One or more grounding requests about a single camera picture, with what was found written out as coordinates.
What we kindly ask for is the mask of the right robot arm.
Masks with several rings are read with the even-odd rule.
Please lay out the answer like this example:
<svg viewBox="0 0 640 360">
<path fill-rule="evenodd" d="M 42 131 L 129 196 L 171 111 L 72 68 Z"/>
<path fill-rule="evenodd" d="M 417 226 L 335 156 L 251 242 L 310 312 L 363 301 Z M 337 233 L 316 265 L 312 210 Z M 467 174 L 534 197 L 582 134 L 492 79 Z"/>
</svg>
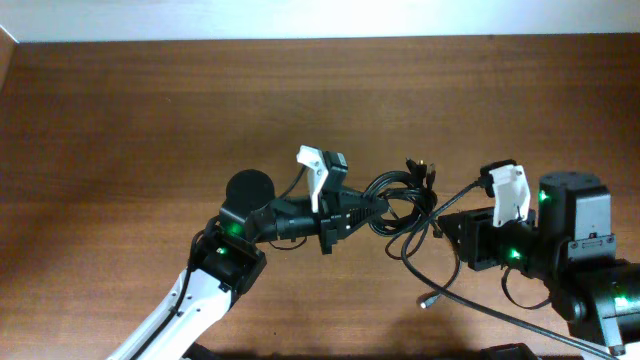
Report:
<svg viewBox="0 0 640 360">
<path fill-rule="evenodd" d="M 439 217 L 461 261 L 541 280 L 547 304 L 571 336 L 624 355 L 639 340 L 639 266 L 616 256 L 611 194 L 590 173 L 552 172 L 539 180 L 538 208 L 500 222 L 495 208 Z"/>
</svg>

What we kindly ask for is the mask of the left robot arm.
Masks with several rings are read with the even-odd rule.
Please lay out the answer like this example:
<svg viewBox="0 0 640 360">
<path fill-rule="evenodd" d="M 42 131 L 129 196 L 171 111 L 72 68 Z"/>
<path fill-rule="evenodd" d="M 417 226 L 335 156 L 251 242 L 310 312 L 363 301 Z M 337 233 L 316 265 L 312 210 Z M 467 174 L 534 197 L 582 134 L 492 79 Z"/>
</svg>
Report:
<svg viewBox="0 0 640 360">
<path fill-rule="evenodd" d="M 321 251 L 388 209 L 385 200 L 343 186 L 303 197 L 279 197 L 258 170 L 234 175 L 217 216 L 196 233 L 186 268 L 156 309 L 111 353 L 113 359 L 206 359 L 198 338 L 253 286 L 267 259 L 262 242 L 315 236 Z"/>
</svg>

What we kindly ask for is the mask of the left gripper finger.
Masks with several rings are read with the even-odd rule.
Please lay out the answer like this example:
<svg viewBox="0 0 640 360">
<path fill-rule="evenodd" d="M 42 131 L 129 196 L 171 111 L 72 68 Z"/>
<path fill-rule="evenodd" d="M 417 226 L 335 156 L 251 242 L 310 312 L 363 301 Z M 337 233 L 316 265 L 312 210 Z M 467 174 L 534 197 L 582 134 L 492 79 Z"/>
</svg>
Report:
<svg viewBox="0 0 640 360">
<path fill-rule="evenodd" d="M 371 201 L 362 192 L 341 187 L 331 194 L 339 208 L 369 208 Z"/>
<path fill-rule="evenodd" d="M 384 199 L 363 200 L 351 205 L 345 212 L 345 232 L 351 234 L 361 227 L 377 222 L 389 210 L 389 203 Z"/>
</svg>

